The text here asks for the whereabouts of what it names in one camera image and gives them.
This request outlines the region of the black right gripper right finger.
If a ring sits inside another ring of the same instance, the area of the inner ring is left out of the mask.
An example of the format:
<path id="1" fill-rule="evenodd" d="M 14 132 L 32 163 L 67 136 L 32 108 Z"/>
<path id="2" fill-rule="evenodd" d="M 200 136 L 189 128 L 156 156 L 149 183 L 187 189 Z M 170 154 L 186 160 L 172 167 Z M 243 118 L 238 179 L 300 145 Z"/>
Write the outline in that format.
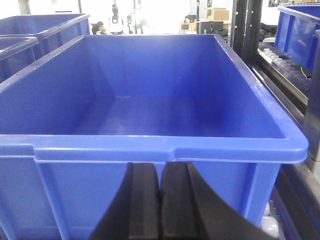
<path id="1" fill-rule="evenodd" d="M 271 240 L 230 207 L 190 162 L 168 162 L 161 176 L 164 240 Z"/>

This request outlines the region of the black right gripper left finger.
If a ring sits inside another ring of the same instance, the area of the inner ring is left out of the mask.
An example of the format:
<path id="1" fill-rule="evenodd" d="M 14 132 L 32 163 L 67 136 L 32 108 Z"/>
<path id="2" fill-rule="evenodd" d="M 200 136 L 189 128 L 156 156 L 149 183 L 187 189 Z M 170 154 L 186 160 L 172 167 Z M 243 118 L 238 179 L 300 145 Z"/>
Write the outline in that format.
<path id="1" fill-rule="evenodd" d="M 121 185 L 90 240 L 159 240 L 160 197 L 152 163 L 128 163 Z"/>

